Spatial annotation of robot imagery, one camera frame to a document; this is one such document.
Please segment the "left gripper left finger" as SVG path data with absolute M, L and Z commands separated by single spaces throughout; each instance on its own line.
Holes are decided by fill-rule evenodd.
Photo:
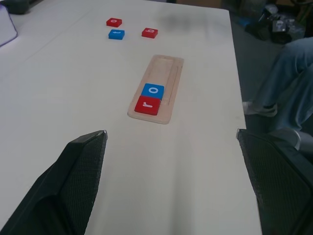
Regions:
M 99 130 L 69 142 L 32 185 L 2 235 L 83 235 L 98 193 L 107 143 Z

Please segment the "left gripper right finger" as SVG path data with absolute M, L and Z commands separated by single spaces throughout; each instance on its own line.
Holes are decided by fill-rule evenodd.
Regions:
M 313 233 L 313 165 L 287 141 L 237 131 L 258 207 L 275 235 Z

